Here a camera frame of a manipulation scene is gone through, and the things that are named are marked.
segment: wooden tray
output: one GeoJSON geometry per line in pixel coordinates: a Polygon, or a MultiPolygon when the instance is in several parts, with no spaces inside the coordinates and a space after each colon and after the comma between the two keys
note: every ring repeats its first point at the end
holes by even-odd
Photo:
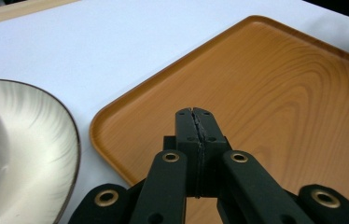
{"type": "MultiPolygon", "coordinates": [[[[104,107],[92,144],[133,185],[175,134],[175,112],[195,106],[285,189],[316,183],[349,199],[349,53],[249,17],[104,107]]],[[[187,223],[220,222],[216,200],[188,200],[187,223]]]]}

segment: white plate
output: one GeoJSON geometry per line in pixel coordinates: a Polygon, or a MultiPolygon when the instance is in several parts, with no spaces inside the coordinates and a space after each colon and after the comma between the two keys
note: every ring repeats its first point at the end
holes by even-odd
{"type": "Polygon", "coordinates": [[[58,222],[79,167],[72,116],[46,91],[0,80],[0,119],[9,155],[0,185],[0,224],[58,222]]]}

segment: white table surface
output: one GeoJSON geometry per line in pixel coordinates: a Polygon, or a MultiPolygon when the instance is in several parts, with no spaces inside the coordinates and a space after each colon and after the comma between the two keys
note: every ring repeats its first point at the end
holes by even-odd
{"type": "Polygon", "coordinates": [[[96,113],[250,15],[349,52],[349,17],[301,0],[81,0],[0,22],[0,78],[52,93],[77,123],[80,171],[60,223],[94,187],[127,187],[91,146],[88,131],[96,113]]]}

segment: black plastic part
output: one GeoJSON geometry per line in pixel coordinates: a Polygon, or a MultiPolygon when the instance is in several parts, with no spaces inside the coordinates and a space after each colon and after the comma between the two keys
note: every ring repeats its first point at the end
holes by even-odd
{"type": "Polygon", "coordinates": [[[349,223],[349,201],[340,193],[318,185],[302,188],[300,196],[285,191],[252,155],[231,150],[209,111],[180,110],[175,125],[147,179],[128,190],[111,184],[93,189],[69,223],[180,224],[186,196],[216,197],[224,224],[349,223]]]}
{"type": "Polygon", "coordinates": [[[207,110],[185,108],[175,114],[175,136],[165,136],[163,149],[176,149],[188,157],[187,196],[217,197],[217,165],[230,144],[207,110]]]}
{"type": "Polygon", "coordinates": [[[185,154],[176,150],[158,153],[140,192],[130,223],[184,223],[186,175],[185,154]]]}
{"type": "MultiPolygon", "coordinates": [[[[113,200],[110,193],[102,195],[101,200],[113,200]]],[[[70,218],[69,224],[105,224],[105,223],[126,223],[122,222],[123,212],[127,206],[128,198],[126,189],[119,185],[104,184],[91,190],[82,200],[76,211],[70,218]],[[99,206],[95,200],[101,192],[114,190],[118,194],[118,198],[114,203],[107,206],[99,206]]]]}
{"type": "Polygon", "coordinates": [[[222,174],[247,223],[313,223],[250,154],[224,153],[222,174]]]}
{"type": "Polygon", "coordinates": [[[349,223],[349,200],[334,189],[320,185],[305,186],[300,189],[297,202],[315,223],[349,223]]]}

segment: wooden board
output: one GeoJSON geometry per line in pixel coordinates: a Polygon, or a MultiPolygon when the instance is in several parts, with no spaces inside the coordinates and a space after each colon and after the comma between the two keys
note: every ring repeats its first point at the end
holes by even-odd
{"type": "MultiPolygon", "coordinates": [[[[348,53],[249,17],[104,107],[91,142],[135,184],[185,107],[211,111],[285,189],[316,183],[349,199],[348,53]]],[[[187,223],[220,222],[216,200],[188,200],[187,223]]]]}
{"type": "Polygon", "coordinates": [[[0,7],[0,21],[5,21],[37,11],[62,6],[78,0],[27,0],[0,7]]]}

